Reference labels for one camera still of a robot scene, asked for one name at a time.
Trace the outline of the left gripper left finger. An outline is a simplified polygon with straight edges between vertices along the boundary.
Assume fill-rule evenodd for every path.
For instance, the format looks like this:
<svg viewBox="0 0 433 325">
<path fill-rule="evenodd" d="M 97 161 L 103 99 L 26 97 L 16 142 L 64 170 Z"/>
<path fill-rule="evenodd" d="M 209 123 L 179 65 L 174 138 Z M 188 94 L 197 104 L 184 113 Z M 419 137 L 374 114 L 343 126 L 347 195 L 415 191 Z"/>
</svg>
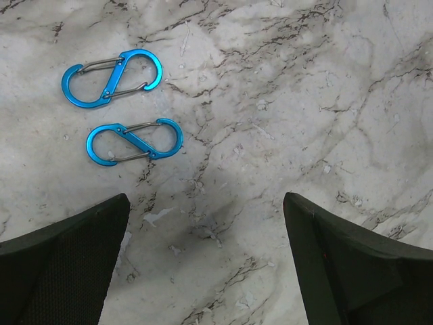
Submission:
<svg viewBox="0 0 433 325">
<path fill-rule="evenodd" d="M 127 228 L 119 194 L 1 243 L 2 324 L 98 324 Z"/>
</svg>

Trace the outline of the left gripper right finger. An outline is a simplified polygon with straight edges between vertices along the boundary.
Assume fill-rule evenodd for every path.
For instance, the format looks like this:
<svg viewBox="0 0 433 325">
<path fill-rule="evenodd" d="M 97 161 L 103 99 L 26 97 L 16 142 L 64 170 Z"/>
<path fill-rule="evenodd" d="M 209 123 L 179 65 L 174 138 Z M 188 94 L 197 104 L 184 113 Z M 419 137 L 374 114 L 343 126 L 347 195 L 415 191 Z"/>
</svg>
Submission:
<svg viewBox="0 0 433 325">
<path fill-rule="evenodd" d="M 431 324 L 432 251 L 287 193 L 283 213 L 309 324 Z"/>
</svg>

